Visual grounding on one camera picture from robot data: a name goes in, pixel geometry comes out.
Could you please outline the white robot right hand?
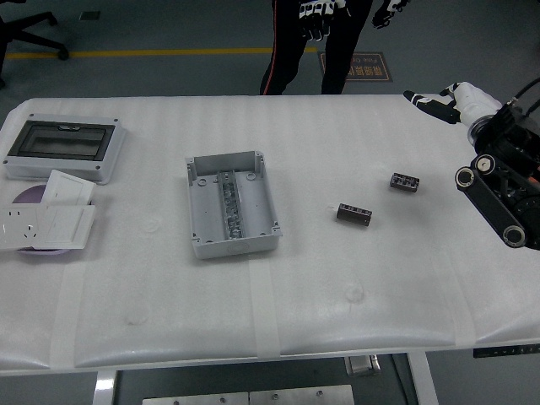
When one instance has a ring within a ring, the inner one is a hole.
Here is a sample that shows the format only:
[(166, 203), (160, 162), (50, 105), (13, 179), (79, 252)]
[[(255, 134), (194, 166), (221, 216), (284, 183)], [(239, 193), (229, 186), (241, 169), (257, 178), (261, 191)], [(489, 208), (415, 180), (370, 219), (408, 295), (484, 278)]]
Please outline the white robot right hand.
[(440, 92), (440, 96), (450, 96), (449, 103), (434, 100), (411, 90), (403, 96), (422, 112), (449, 124), (462, 123), (471, 126), (486, 116), (493, 116), (502, 104), (469, 82), (456, 82)]

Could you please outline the person's right hand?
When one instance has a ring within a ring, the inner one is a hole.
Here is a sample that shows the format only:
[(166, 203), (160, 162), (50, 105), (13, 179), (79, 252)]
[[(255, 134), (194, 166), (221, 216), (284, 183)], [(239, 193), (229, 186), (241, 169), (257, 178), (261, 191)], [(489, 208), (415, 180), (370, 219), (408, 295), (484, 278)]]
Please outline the person's right hand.
[(321, 41), (329, 35), (330, 24), (338, 8), (339, 1), (334, 0), (300, 1), (300, 35), (308, 41)]

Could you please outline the person's left hand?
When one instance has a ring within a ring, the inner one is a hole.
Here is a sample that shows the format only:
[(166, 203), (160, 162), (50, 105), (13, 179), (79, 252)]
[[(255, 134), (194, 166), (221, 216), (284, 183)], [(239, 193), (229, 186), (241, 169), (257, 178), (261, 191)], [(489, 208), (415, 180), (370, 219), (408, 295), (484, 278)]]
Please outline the person's left hand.
[(401, 13), (409, 3), (410, 0), (384, 0), (372, 18), (373, 27), (378, 30), (386, 28), (395, 13)]

